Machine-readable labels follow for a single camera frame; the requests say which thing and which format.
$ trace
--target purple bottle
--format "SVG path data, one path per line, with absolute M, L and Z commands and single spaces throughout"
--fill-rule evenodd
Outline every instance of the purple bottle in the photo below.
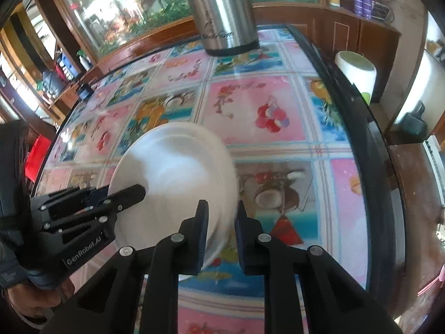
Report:
M 359 16 L 363 14 L 363 0 L 354 0 L 354 13 Z
M 372 16 L 372 0 L 363 0 L 363 17 L 370 20 Z

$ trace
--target kettle base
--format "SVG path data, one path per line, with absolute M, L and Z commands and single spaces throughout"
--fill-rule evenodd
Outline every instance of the kettle base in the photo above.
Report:
M 251 50 L 259 49 L 259 41 L 254 40 L 249 44 L 237 46 L 236 48 L 210 50 L 206 49 L 206 53 L 211 57 L 231 57 L 233 55 L 243 54 Z

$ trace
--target white plate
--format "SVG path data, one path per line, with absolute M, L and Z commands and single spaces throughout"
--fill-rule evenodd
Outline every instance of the white plate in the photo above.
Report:
M 192 123 L 167 123 L 145 133 L 124 154 L 108 194 L 134 184 L 144 186 L 142 202 L 117 215 L 118 247 L 145 249 L 178 232 L 196 213 L 198 201 L 209 203 L 209 226 L 203 267 L 224 248 L 238 205 L 238 180 L 221 140 Z

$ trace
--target stainless steel kettle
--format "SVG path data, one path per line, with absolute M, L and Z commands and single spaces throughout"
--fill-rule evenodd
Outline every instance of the stainless steel kettle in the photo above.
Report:
M 225 57 L 259 48 L 251 0 L 188 0 L 209 55 Z

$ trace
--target patterned tablecloth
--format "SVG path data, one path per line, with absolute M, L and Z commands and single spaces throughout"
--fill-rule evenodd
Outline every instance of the patterned tablecloth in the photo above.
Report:
M 228 147 L 248 216 L 287 244 L 323 246 L 365 286 L 366 212 L 341 116 L 288 30 L 259 36 L 259 50 L 236 57 L 210 57 L 196 41 L 103 78 L 59 133 L 37 194 L 105 186 L 145 132 L 192 121 Z M 76 287 L 113 253 L 110 245 L 76 272 Z M 263 332 L 262 277 L 242 274 L 234 234 L 211 267 L 179 287 L 180 334 Z

